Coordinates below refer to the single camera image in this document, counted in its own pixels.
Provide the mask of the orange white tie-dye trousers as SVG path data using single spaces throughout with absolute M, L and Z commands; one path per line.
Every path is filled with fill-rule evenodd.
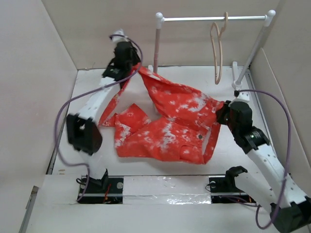
M 173 83 L 146 67 L 135 66 L 160 118 L 151 120 L 136 104 L 120 113 L 120 90 L 102 113 L 99 125 L 113 127 L 119 157 L 204 165 L 213 156 L 221 125 L 216 112 L 224 103 L 193 87 Z

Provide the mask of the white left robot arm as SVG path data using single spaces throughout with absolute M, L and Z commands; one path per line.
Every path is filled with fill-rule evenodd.
M 132 42 L 118 42 L 114 48 L 114 58 L 100 79 L 99 87 L 102 90 L 93 93 L 77 113 L 68 114 L 66 118 L 68 143 L 89 165 L 91 186 L 100 193 L 108 188 L 108 180 L 103 177 L 105 168 L 100 164 L 101 155 L 98 153 L 103 142 L 99 130 L 100 118 L 133 73 L 133 66 L 138 63 L 140 58 Z

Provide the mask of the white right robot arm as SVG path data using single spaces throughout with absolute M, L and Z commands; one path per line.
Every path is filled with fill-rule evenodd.
M 300 189 L 275 155 L 269 139 L 253 126 L 252 110 L 242 101 L 227 100 L 216 112 L 217 121 L 231 131 L 236 144 L 258 167 L 269 188 L 256 184 L 242 166 L 226 171 L 225 186 L 252 197 L 270 215 L 280 233 L 291 233 L 311 223 L 311 199 Z

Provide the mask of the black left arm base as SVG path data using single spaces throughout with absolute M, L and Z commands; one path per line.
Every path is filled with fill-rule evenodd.
M 122 204 L 124 177 L 109 176 L 108 171 L 99 180 L 90 178 L 86 185 L 87 176 L 77 178 L 79 184 L 79 204 Z

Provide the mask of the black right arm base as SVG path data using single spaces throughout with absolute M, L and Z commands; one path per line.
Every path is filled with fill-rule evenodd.
M 234 166 L 224 175 L 208 178 L 205 189 L 210 193 L 212 204 L 238 203 L 248 207 L 257 207 L 252 197 L 236 187 L 235 178 L 241 173 L 247 173 L 247 170 L 242 166 Z

